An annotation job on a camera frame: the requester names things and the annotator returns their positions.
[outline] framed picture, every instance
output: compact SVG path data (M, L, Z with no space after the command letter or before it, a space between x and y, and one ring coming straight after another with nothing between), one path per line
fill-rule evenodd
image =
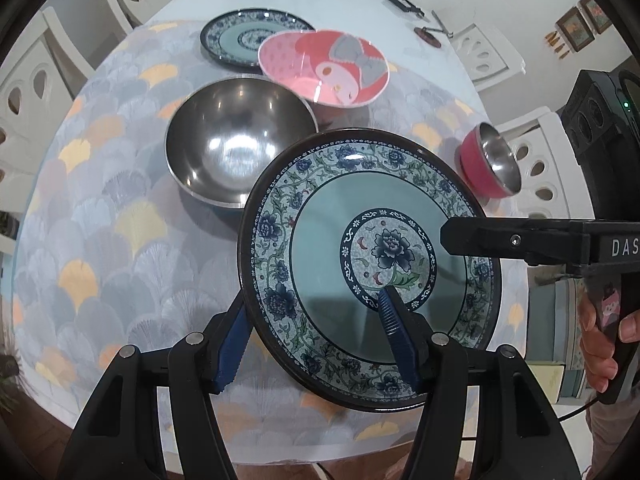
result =
M556 25L576 52L580 52L596 39L578 7L573 7L556 22Z
M611 26L611 20L595 0L580 0L580 4L598 34L602 34Z

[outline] blue floral plate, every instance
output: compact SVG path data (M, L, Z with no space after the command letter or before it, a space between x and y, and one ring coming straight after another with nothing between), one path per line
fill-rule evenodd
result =
M484 349L500 307L500 261L451 256L440 228L484 216L433 153L379 130L302 140L246 203L242 288L258 334L303 386L359 410L424 402L402 381L377 313L394 285L435 330Z
M200 42L215 59L241 66L258 66L264 40L285 30L315 30L293 14L273 9L241 9L222 14L204 26Z

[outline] dining table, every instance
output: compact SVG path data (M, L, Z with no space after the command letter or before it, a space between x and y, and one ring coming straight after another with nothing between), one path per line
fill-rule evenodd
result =
M199 88L241 70L211 59L200 31L230 10L286 10L315 28L366 38L390 80L372 104L319 120L411 139L459 171L465 135L488 118L443 34L424 43L415 15L387 0L173 0L130 33L74 100L38 174L13 260L12 324L28 393L70 427L121 346L167 348L202 330L239 290L242 212L200 202L172 178L167 125ZM518 216L513 198L483 201ZM526 344L527 272L502 260L500 313L489 349ZM473 436L470 388L465 434ZM212 398L234 463L320 462L410 441L421 408L367 413L312 394L252 333L236 379ZM167 468L180 472L167 388L158 390Z

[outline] patterned tablecloth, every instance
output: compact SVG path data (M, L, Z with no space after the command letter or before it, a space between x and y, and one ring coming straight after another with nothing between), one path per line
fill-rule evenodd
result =
M182 192L164 160L164 132L193 91L231 74L201 51L204 23L135 30L98 68L44 160L14 258L13 322L36 399L75 423L102 371L126 344L172 346L226 310L238 291L241 214ZM371 106L332 126L373 126L406 136L450 166L464 135L485 119L420 76L390 65ZM513 200L488 214L512 216ZM502 262L502 308L491 348L524 351L527 282ZM468 434L478 393L468 396ZM326 460L405 442L420 410L362 413L300 387L252 335L235 382L214 398L237 463ZM168 391L159 392L162 442L176 453Z

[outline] person's hand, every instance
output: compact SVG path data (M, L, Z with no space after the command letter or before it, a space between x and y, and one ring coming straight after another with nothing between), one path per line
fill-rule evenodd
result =
M618 364L613 360L615 347L596 326L596 309L586 294L578 305L578 316L582 327L580 348L584 355L587 382L598 392L604 393L618 373ZM640 310L625 317L618 327L620 341L640 341Z

